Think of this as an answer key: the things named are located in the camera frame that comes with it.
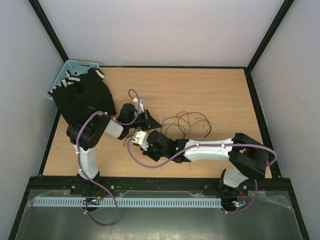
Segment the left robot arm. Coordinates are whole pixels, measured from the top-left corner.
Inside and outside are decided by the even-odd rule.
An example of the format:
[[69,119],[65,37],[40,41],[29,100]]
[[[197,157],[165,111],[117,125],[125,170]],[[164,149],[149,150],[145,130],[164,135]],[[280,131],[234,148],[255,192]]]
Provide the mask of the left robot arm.
[[69,124],[66,135],[73,144],[80,164],[77,180],[71,190],[72,194],[84,196],[101,194],[100,173],[96,163],[96,145],[104,133],[122,140],[129,135],[130,129],[143,131],[154,130],[162,125],[157,122],[147,109],[140,109],[136,104],[125,103],[116,120],[107,113],[98,112],[88,106]]

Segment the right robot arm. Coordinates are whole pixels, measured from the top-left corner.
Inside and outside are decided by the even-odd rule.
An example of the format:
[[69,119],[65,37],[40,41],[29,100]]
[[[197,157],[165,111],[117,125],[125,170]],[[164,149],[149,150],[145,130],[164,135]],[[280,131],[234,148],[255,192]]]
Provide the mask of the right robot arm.
[[277,153],[244,133],[218,141],[198,141],[193,139],[173,140],[156,130],[151,133],[139,131],[135,134],[135,145],[143,155],[154,161],[167,158],[175,163],[195,161],[223,161],[232,164],[222,172],[218,188],[225,194],[231,194],[248,179],[263,179],[266,168],[278,160]]

